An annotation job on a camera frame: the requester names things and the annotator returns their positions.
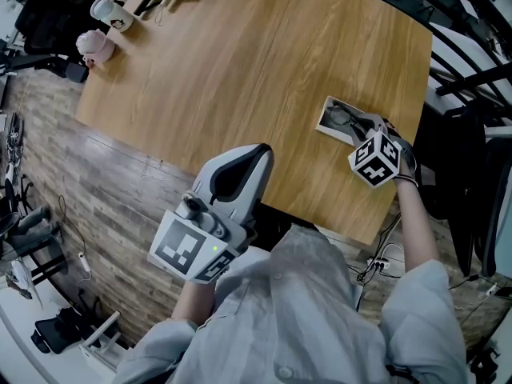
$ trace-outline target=person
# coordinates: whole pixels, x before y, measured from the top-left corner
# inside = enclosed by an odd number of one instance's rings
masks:
[[[401,173],[410,176],[404,161]],[[267,260],[216,285],[186,282],[172,317],[127,353],[114,383],[466,382],[465,344],[426,211],[415,184],[395,183],[406,273],[380,326],[357,313],[341,252],[292,226]]]
[[[46,223],[38,226],[43,220]],[[50,221],[50,208],[41,206],[32,210],[27,216],[19,221],[18,226],[3,235],[0,241],[0,276],[5,275],[5,283],[0,281],[0,289],[9,287],[20,293],[29,300],[32,294],[26,288],[26,283],[20,277],[23,274],[17,260],[26,256],[41,243],[57,237],[60,226]]]

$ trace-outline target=light gray shirt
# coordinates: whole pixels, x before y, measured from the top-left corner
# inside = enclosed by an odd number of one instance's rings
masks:
[[[440,262],[399,279],[376,326],[354,308],[342,253],[319,232],[293,226],[268,260],[222,277],[216,303],[202,326],[154,326],[114,383],[142,383],[176,366],[173,384],[397,382],[386,365],[408,367],[421,383],[467,380]]]

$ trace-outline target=cable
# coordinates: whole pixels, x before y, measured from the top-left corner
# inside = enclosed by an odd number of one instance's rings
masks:
[[[491,280],[483,278],[482,276],[480,276],[480,274],[473,274],[472,276],[469,276],[467,279],[465,279],[464,281],[460,282],[459,284],[457,284],[455,286],[452,286],[448,290],[456,289],[457,287],[462,286],[466,282],[474,282],[475,280],[479,280],[479,279],[485,280],[487,283],[490,283],[491,285],[495,285],[495,286],[499,287],[500,289],[502,288],[499,284],[493,283]]]
[[[388,243],[386,246],[384,246],[384,250],[382,251],[382,254],[381,254],[381,259],[382,259],[382,258],[384,258],[384,253],[386,252],[386,250],[387,250],[387,248],[388,248],[389,246],[396,246],[396,247],[397,247],[397,248],[399,248],[402,252],[404,252],[404,253],[405,253],[405,251],[404,251],[403,247],[401,247],[401,246],[397,245],[396,243]]]
[[[380,235],[378,237],[378,247],[377,247],[377,251],[375,252],[375,256],[372,257],[372,260],[368,264],[366,269],[363,272],[359,273],[358,276],[356,277],[356,280],[358,282],[360,282],[360,283],[362,283],[364,285],[366,275],[373,268],[373,264],[375,262],[375,259],[378,258],[378,254],[380,253],[382,247],[386,244],[389,236],[391,236],[391,234],[393,233],[394,229],[400,223],[401,218],[402,218],[402,215],[400,213],[398,213],[398,215],[392,221],[392,223],[380,233]]]
[[[461,282],[461,283],[459,283],[459,284],[457,284],[457,285],[455,285],[455,286],[452,286],[452,287],[451,287],[451,288],[449,288],[448,290],[457,289],[457,287],[462,286],[464,283],[466,283],[466,282],[468,282],[468,281],[469,281],[469,279],[466,279],[466,280],[464,280],[463,282]]]
[[[502,289],[502,287],[501,287],[499,284],[497,284],[497,283],[493,283],[493,282],[492,282],[491,280],[489,280],[489,279],[483,278],[483,277],[482,277],[482,276],[480,276],[480,275],[478,276],[478,278],[480,278],[481,280],[485,280],[487,283],[490,283],[491,285],[495,285],[496,287],[499,287],[500,289]]]
[[[368,279],[368,282],[366,282],[366,283],[364,283],[364,284],[362,285],[362,288],[363,288],[363,289],[365,288],[365,286],[366,286],[368,283],[370,283],[370,282],[371,282],[371,279],[372,279],[372,278],[374,278],[375,273],[377,273],[377,267],[374,267],[374,272],[371,274],[370,278]]]
[[[82,280],[78,281],[77,284],[76,284],[76,287],[78,287],[78,285],[82,282],[88,282],[89,280],[91,280],[93,278],[93,274],[92,272],[87,272],[89,274],[89,277],[88,278],[83,278]]]
[[[64,196],[63,195],[59,195],[58,196],[58,207],[59,209],[61,210],[62,212],[62,223],[66,223],[66,220],[68,221],[68,223],[70,225],[72,225],[72,227],[77,231],[77,233],[80,235],[80,238],[82,239],[82,243],[83,243],[83,253],[85,254],[86,251],[87,251],[87,248],[86,248],[86,240],[84,239],[82,233],[80,232],[80,230],[78,230],[77,226],[71,221],[71,219],[69,219],[67,217],[67,205],[66,205],[66,200],[64,199]]]
[[[381,276],[385,276],[387,278],[401,278],[402,276],[393,276],[392,274],[383,273],[382,270],[378,272]]]
[[[478,305],[478,307],[480,307],[480,305],[481,305],[482,303],[484,303],[484,301],[485,301],[485,300],[487,300],[490,296],[491,296],[491,294],[490,294],[489,296],[487,296],[486,298],[484,298],[481,302],[478,302],[478,303],[471,303],[469,306],[466,306],[466,307],[458,307],[458,306],[455,306],[455,305],[454,305],[454,307],[455,307],[455,309],[457,309],[457,310],[466,310],[466,309],[469,309],[470,307],[473,307],[473,306],[476,306],[476,305]]]
[[[472,315],[475,311],[477,311],[477,310],[480,308],[480,306],[482,305],[482,303],[483,303],[483,302],[480,302],[480,304],[479,304],[478,306],[476,306],[474,309],[472,309],[471,313],[469,313],[469,314],[466,316],[466,318],[465,318],[464,320],[462,320],[462,321],[461,321],[460,326],[462,326],[462,325],[467,321],[467,319],[468,319],[468,318],[470,318],[470,317],[471,317],[471,315]]]
[[[346,265],[346,267],[348,267],[350,270],[353,270],[355,273],[359,274],[361,273],[360,270],[361,269],[358,269],[357,267],[355,266],[352,266],[352,265]]]

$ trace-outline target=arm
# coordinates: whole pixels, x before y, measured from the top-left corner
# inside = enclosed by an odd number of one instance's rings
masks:
[[[196,329],[211,316],[214,293],[215,283],[186,282],[172,318],[153,326],[135,348],[126,352],[113,384],[143,384],[175,365]]]
[[[412,176],[403,160],[400,173]],[[406,271],[409,271],[429,260],[439,260],[439,253],[418,189],[403,179],[396,179],[395,183],[402,212]]]
[[[200,285],[185,282],[171,318],[189,320],[198,326],[204,324],[214,308],[214,294],[215,283]]]
[[[404,163],[401,174],[410,176]],[[466,382],[464,339],[425,208],[413,183],[396,183],[407,273],[381,312],[388,359],[410,368],[420,382]]]

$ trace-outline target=wrist strap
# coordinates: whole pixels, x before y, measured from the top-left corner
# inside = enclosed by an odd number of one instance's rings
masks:
[[[401,180],[403,180],[403,181],[411,182],[411,183],[413,183],[417,188],[419,188],[418,183],[417,183],[415,180],[413,180],[413,179],[412,179],[412,177],[410,177],[410,176],[402,175],[402,174],[398,174],[398,175],[396,175],[393,179],[395,179],[395,180],[396,180],[396,179],[401,179]]]

